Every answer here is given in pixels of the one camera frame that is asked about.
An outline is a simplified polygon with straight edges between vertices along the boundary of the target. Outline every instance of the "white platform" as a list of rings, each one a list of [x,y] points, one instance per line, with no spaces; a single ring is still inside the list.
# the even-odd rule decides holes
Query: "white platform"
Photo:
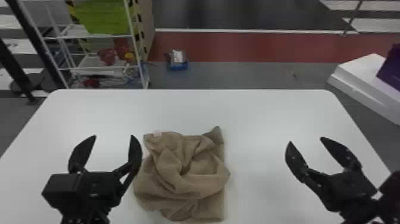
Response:
[[[385,58],[370,54],[340,64],[328,83],[400,125],[400,92],[376,77]]]
[[[97,135],[88,170],[127,161],[129,136],[155,130],[198,135],[219,125],[231,177],[222,223],[340,223],[285,163],[293,141],[308,165],[332,174],[342,168],[323,147],[327,136],[349,147],[379,186],[390,172],[338,99],[328,91],[62,90],[45,100],[0,159],[0,223],[59,223],[40,195],[53,173],[67,171],[72,149]],[[128,189],[109,215],[112,224],[171,223],[144,211]]]

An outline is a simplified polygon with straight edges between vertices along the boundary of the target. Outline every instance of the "red item on shelf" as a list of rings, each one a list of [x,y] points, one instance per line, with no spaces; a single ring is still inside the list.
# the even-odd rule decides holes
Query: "red item on shelf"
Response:
[[[127,38],[114,38],[114,49],[120,60],[127,60],[126,53],[129,52],[129,43]]]
[[[115,51],[120,60],[126,60],[125,54],[129,52],[129,46],[115,46]]]
[[[115,51],[112,48],[106,48],[97,52],[100,60],[104,61],[106,66],[115,64]]]

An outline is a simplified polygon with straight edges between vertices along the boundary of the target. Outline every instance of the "white box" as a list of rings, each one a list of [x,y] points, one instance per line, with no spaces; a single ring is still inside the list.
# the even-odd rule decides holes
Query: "white box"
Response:
[[[370,54],[338,65],[328,83],[400,125],[400,92],[376,77],[385,58]]]

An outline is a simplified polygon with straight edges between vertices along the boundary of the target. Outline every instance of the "gray floor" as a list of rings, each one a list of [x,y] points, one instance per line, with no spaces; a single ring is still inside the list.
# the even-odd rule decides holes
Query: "gray floor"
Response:
[[[400,169],[400,126],[326,84],[334,63],[191,63],[187,71],[150,67],[156,89],[327,89],[333,92],[391,170]],[[0,155],[39,105],[0,98]]]

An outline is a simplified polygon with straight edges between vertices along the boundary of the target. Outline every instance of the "black pole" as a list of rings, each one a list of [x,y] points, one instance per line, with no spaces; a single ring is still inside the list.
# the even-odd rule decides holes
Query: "black pole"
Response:
[[[18,4],[18,1],[17,0],[5,0],[5,1],[8,3],[8,6],[11,8],[18,22],[21,24],[21,27],[24,29],[26,35],[28,36],[35,50],[37,51],[37,54],[40,56],[40,59],[45,65],[54,83],[56,83],[56,85],[59,88],[64,89],[65,86],[58,75],[57,68],[53,65],[53,63],[51,63],[49,59],[50,56],[46,55],[46,52],[42,46],[42,42],[40,41],[40,37],[36,33],[35,28],[31,26],[29,21],[26,19],[24,12],[22,12]]]
[[[14,58],[11,51],[7,48],[3,39],[0,38],[0,63],[3,64],[3,67],[7,70],[8,74],[14,79],[16,84],[21,88],[23,94],[31,102],[35,102],[36,98],[30,92],[32,89],[32,83],[26,76],[25,72],[22,70],[18,61]]]
[[[350,18],[349,22],[347,23],[347,25],[346,25],[346,27],[345,27],[345,30],[344,30],[343,33],[342,33],[342,36],[343,36],[343,37],[347,36],[347,32],[348,32],[349,29],[351,28],[351,24],[353,23],[355,17],[357,16],[358,11],[360,10],[361,5],[363,4],[363,2],[364,2],[364,0],[359,0],[359,1],[358,1],[358,4],[357,4],[357,6],[356,6],[355,9],[354,9],[353,16]]]

